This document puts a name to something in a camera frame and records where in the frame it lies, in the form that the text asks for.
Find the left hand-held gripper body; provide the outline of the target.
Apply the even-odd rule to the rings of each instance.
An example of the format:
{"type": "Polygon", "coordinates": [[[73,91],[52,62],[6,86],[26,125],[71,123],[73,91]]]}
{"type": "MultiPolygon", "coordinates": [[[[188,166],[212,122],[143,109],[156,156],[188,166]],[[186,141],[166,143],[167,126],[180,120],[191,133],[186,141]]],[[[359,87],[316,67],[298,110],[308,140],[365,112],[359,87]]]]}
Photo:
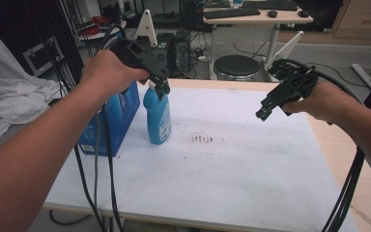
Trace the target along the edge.
{"type": "Polygon", "coordinates": [[[168,84],[169,71],[159,60],[136,41],[120,38],[109,49],[126,66],[149,73],[148,79],[157,86],[168,84]]]}

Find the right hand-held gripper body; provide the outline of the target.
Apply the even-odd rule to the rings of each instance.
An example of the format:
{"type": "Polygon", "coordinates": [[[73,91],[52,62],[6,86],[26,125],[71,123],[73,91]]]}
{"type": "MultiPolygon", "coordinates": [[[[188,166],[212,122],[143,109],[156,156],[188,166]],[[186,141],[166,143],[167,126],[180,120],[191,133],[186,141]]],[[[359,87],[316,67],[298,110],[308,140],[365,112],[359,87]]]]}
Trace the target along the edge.
{"type": "Polygon", "coordinates": [[[275,77],[279,84],[273,88],[261,101],[265,106],[274,110],[287,102],[297,102],[307,98],[312,88],[318,82],[314,67],[308,67],[297,61],[275,61],[268,73],[275,77]]]}

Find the blue detergent bottle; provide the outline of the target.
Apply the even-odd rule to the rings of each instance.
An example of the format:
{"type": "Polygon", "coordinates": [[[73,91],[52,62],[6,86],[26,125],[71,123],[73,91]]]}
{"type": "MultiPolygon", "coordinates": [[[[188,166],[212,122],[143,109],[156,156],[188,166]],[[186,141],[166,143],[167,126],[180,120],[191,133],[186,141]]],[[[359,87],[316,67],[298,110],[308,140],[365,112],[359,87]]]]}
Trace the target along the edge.
{"type": "Polygon", "coordinates": [[[149,82],[143,105],[147,111],[147,126],[150,141],[153,144],[162,144],[171,133],[170,105],[166,94],[161,98],[157,95],[157,86],[149,82]]]}

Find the person's left hand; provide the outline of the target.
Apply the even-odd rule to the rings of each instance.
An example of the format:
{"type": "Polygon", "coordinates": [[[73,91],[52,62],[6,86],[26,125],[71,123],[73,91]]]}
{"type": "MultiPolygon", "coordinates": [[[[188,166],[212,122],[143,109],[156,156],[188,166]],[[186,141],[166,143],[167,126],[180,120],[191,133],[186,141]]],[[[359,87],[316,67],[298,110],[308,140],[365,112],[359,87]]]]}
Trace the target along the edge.
{"type": "Polygon", "coordinates": [[[132,81],[148,76],[147,71],[124,65],[112,51],[103,49],[86,60],[76,91],[83,97],[105,101],[113,94],[122,93],[132,81]]]}

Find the person's right hand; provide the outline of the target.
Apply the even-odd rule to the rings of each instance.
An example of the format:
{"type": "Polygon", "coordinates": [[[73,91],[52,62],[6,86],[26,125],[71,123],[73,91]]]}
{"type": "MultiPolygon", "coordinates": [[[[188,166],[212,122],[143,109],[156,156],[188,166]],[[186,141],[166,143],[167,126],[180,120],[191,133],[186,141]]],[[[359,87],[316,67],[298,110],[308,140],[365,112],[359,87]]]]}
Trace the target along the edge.
{"type": "Polygon", "coordinates": [[[326,82],[318,82],[311,94],[301,100],[284,104],[282,109],[289,113],[306,112],[318,120],[339,124],[345,115],[355,112],[361,104],[337,86],[326,82]]]}

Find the black computer tower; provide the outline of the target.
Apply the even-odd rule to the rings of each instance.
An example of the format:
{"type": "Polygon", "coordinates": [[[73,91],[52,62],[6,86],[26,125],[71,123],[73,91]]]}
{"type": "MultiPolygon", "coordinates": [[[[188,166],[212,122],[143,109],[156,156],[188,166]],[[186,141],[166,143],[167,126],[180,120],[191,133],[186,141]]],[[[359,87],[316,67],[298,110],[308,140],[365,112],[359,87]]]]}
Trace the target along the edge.
{"type": "Polygon", "coordinates": [[[190,32],[187,30],[177,31],[173,38],[172,49],[174,54],[174,77],[183,73],[189,73],[191,70],[191,48],[190,32]]]}

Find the round black stool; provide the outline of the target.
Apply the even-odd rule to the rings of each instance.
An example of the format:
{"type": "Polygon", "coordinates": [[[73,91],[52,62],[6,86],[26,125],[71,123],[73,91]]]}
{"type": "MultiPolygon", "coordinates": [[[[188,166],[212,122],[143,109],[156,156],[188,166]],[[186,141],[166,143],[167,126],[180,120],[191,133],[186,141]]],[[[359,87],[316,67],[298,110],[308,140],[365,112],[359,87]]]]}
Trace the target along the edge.
{"type": "Polygon", "coordinates": [[[228,80],[253,79],[260,68],[257,61],[243,55],[226,55],[214,62],[214,73],[219,78],[228,80]]]}

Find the blue cardboard box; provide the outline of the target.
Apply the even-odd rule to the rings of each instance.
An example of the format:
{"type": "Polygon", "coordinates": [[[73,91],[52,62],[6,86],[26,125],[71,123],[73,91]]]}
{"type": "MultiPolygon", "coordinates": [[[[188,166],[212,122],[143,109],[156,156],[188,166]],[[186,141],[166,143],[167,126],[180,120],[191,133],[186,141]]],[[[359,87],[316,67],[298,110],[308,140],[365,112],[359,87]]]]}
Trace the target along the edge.
{"type": "MultiPolygon", "coordinates": [[[[138,88],[135,82],[131,82],[124,93],[110,97],[105,103],[111,155],[113,157],[116,156],[127,134],[139,104],[138,88]]],[[[85,155],[93,155],[98,152],[99,156],[108,156],[102,114],[103,110],[100,109],[97,113],[99,119],[96,120],[96,117],[93,116],[78,139],[78,146],[85,155]]]]}

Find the white standing desk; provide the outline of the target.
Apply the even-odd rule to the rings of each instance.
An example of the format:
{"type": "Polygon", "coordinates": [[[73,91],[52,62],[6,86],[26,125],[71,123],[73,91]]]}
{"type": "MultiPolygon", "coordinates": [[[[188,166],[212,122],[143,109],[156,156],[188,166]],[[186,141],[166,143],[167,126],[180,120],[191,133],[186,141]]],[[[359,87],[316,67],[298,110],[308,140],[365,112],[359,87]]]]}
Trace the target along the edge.
{"type": "Polygon", "coordinates": [[[212,25],[212,45],[209,73],[211,80],[217,80],[214,73],[215,45],[220,42],[266,42],[269,44],[267,55],[262,59],[262,66],[267,71],[275,59],[282,56],[288,57],[303,33],[298,32],[283,47],[274,51],[278,38],[280,25],[293,26],[295,24],[306,24],[313,21],[313,18],[299,16],[301,8],[295,12],[276,11],[275,18],[268,16],[267,10],[260,10],[258,15],[227,17],[217,19],[204,19],[204,22],[212,25]]]}

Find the white table mat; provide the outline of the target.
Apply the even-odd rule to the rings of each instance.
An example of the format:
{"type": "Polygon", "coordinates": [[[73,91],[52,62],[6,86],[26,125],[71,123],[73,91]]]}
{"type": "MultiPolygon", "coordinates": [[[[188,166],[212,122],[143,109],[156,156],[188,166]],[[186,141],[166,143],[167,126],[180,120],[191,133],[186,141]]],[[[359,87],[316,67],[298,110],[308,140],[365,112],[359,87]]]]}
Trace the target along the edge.
{"type": "Polygon", "coordinates": [[[339,188],[302,114],[256,118],[264,93],[174,88],[172,132],[150,142],[138,109],[115,159],[69,156],[45,200],[83,210],[86,191],[122,217],[223,230],[321,232],[339,188]]]}

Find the black keyboard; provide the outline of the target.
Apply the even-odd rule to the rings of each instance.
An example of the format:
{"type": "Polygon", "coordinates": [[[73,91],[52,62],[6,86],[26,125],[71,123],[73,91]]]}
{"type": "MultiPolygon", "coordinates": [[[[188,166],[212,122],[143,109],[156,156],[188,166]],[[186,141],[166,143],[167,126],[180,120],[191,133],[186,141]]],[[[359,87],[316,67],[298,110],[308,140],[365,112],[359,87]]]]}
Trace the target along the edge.
{"type": "Polygon", "coordinates": [[[205,19],[219,19],[219,18],[227,18],[227,17],[259,15],[259,14],[260,12],[257,9],[253,9],[253,8],[203,12],[203,16],[205,19]]]}

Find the wooden cabinet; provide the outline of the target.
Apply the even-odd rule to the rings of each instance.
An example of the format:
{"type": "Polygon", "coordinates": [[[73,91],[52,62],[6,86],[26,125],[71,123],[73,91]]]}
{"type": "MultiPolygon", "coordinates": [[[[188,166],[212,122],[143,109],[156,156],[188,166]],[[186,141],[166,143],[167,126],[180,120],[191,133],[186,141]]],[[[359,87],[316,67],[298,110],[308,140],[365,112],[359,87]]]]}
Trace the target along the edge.
{"type": "Polygon", "coordinates": [[[371,0],[343,0],[343,12],[335,27],[336,39],[371,39],[371,0]]]}

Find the white cloth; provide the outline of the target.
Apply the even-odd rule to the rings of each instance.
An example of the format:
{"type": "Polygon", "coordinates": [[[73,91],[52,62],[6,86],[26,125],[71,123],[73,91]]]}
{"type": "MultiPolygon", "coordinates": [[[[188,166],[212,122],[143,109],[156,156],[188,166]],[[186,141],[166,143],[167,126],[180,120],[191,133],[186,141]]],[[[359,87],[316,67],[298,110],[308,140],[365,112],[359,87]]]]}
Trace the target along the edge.
{"type": "Polygon", "coordinates": [[[0,137],[15,124],[27,124],[60,97],[60,86],[28,74],[0,40],[0,137]]]}

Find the white triangular bracket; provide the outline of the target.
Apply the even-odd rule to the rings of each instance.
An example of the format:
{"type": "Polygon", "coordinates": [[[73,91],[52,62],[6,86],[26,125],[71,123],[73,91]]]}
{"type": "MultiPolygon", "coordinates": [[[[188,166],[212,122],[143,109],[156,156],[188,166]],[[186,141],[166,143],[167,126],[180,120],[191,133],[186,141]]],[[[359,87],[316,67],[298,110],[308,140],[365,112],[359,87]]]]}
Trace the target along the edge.
{"type": "Polygon", "coordinates": [[[136,39],[147,38],[151,43],[151,47],[157,46],[157,36],[152,20],[152,15],[149,10],[145,10],[143,12],[134,37],[136,39]]]}

